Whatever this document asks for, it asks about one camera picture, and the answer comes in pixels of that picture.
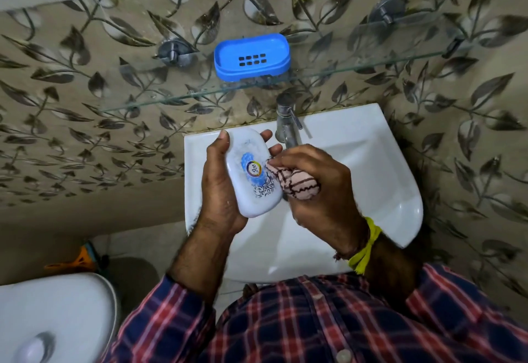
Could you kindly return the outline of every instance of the hairy forearm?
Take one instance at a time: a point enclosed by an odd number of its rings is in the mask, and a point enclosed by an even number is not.
[[[220,287],[233,236],[198,219],[167,274],[213,304]]]
[[[372,247],[365,277],[371,288],[383,295],[397,310],[406,309],[405,301],[418,285],[422,264],[407,256],[383,233]]]

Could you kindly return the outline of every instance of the washbasin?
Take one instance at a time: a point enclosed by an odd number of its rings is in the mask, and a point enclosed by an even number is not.
[[[321,112],[301,118],[302,143],[310,143],[350,168],[352,187],[360,211],[380,226],[400,247],[418,233],[423,204],[416,181],[377,104]],[[270,129],[275,121],[248,126]],[[188,232],[202,201],[201,179],[206,148],[219,131],[186,135],[185,223]],[[268,146],[277,143],[273,137]],[[224,276],[230,280],[270,283],[300,275],[350,271],[335,251],[294,220],[282,200],[262,216],[249,219],[233,240]]]

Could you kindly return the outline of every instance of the orange object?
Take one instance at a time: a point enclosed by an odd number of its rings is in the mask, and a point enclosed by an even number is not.
[[[46,270],[97,271],[97,262],[92,258],[88,248],[83,245],[77,259],[69,263],[53,263],[44,266]]]

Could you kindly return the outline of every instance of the pink cloth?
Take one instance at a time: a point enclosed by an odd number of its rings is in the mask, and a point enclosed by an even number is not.
[[[277,177],[284,193],[295,199],[311,199],[321,191],[319,181],[305,171],[273,167],[268,163],[266,163],[266,168]]]

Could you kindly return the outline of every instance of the faucet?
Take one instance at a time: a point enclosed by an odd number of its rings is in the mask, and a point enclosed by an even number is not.
[[[285,92],[277,97],[277,131],[275,131],[275,138],[277,138],[277,141],[286,144],[286,149],[299,145],[296,129],[303,129],[294,110],[295,99],[291,94]]]

